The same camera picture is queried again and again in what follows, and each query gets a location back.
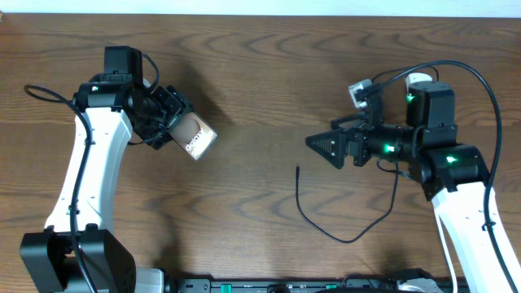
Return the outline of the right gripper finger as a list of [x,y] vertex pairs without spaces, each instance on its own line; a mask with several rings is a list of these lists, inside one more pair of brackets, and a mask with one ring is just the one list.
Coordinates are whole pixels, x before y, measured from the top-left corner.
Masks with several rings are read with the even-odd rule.
[[307,147],[317,152],[333,167],[341,169],[348,154],[347,136],[342,129],[309,136],[305,139]]
[[358,113],[352,116],[345,116],[331,121],[331,128],[338,129],[342,124],[352,122],[355,120],[366,120],[365,113]]

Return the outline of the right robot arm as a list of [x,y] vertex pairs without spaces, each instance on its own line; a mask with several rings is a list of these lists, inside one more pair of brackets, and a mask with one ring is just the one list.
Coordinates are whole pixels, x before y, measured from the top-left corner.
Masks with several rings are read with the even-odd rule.
[[448,234],[472,292],[517,292],[520,263],[498,214],[493,177],[476,146],[457,141],[455,93],[441,81],[409,82],[406,125],[383,122],[379,94],[356,98],[361,113],[306,138],[313,151],[342,168],[369,159],[406,162],[433,205],[440,234]]

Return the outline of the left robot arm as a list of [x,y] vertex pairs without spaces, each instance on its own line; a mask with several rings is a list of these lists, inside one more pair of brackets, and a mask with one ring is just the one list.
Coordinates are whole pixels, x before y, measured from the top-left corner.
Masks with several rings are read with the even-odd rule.
[[100,74],[73,99],[55,97],[76,115],[75,141],[54,210],[41,232],[27,233],[20,256],[40,292],[174,292],[162,269],[139,268],[113,232],[114,197],[125,149],[137,134],[155,150],[194,117],[172,86],[131,74]]

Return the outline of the white USB charger adapter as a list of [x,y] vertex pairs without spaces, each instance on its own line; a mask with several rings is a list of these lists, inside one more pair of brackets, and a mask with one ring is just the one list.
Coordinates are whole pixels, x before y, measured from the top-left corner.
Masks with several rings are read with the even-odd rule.
[[432,77],[426,73],[414,72],[414,73],[410,73],[405,78],[405,84],[406,84],[407,88],[409,88],[414,83],[423,82],[423,81],[432,81]]

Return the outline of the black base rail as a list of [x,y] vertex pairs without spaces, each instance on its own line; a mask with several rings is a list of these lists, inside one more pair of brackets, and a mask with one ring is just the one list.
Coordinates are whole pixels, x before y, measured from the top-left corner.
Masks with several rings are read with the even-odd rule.
[[428,278],[410,280],[344,278],[342,280],[209,280],[178,279],[167,282],[171,293],[314,293],[314,292],[468,292],[466,285]]

